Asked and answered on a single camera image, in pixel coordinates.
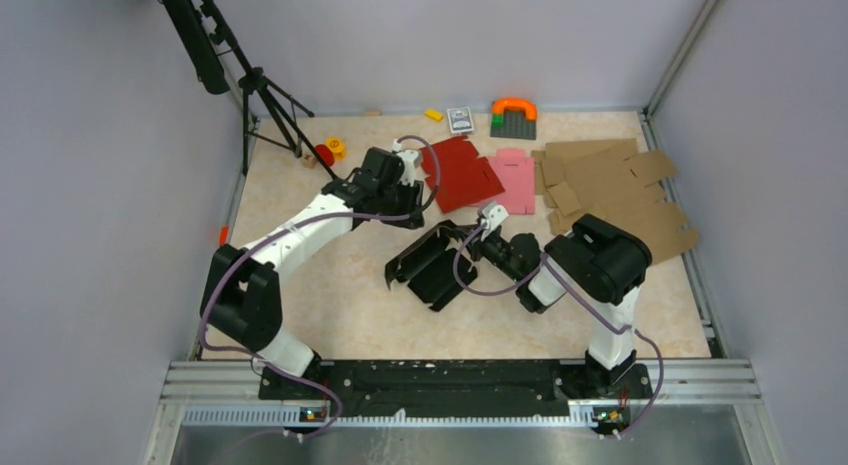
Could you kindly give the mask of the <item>black corrugated paper box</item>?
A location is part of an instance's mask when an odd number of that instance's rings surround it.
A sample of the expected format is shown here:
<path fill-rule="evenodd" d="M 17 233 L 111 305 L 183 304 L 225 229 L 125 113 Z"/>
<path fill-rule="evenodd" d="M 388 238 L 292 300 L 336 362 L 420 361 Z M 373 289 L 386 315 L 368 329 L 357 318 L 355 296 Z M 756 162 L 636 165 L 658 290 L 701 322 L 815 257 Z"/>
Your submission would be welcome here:
<path fill-rule="evenodd" d="M 452 241 L 461 244 L 472 230 L 451 220 L 438 223 L 385 265 L 387 287 L 406 284 L 431 311 L 443 310 L 464 290 L 453 271 L 455 258 L 463 283 L 470 285 L 478 277 L 475 264 L 451 246 Z"/>

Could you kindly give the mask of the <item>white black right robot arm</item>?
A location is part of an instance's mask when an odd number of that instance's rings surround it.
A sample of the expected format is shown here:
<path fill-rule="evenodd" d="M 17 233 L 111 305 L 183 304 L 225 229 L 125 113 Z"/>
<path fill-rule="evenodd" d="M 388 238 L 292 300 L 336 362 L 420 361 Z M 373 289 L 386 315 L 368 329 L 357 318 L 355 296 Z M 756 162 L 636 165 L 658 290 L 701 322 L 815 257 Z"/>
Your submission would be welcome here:
<path fill-rule="evenodd" d="M 488 260 L 515 282 L 510 289 L 529 312 L 545 313 L 569 295 L 594 318 L 586 351 L 586 382 L 600 397 L 612 397 L 627 382 L 635 362 L 633 317 L 653 257 L 638 237 L 584 214 L 570 231 L 540 246 L 531 233 L 500 236 L 481 218 L 464 239 L 474 261 Z"/>

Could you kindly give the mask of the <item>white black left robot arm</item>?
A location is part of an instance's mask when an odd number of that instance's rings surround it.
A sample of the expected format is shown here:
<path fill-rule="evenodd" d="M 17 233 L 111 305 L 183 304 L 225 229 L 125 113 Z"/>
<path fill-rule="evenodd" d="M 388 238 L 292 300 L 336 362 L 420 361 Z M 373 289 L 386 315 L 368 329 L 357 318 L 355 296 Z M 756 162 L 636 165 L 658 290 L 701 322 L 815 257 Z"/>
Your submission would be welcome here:
<path fill-rule="evenodd" d="M 200 309 L 212 326 L 242 349 L 283 371 L 283 386 L 297 398 L 319 389 L 316 352 L 283 324 L 281 286 L 331 241 L 377 220 L 416 229 L 423 225 L 424 184 L 418 150 L 367 150 L 361 166 L 327 183 L 292 219 L 241 248 L 225 244 L 213 254 Z"/>

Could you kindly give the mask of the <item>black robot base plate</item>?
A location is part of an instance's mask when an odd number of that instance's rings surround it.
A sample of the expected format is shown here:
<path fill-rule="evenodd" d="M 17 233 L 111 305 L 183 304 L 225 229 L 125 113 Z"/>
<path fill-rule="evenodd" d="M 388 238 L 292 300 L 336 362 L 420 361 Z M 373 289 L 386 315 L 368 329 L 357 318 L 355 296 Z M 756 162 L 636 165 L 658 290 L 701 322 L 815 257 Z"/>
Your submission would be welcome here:
<path fill-rule="evenodd" d="M 648 399 L 653 387 L 643 364 L 606 382 L 582 360 L 336 360 L 305 374 L 305 383 L 262 374 L 262 400 L 331 403 L 345 418 L 515 418 L 565 416 L 578 399 Z"/>

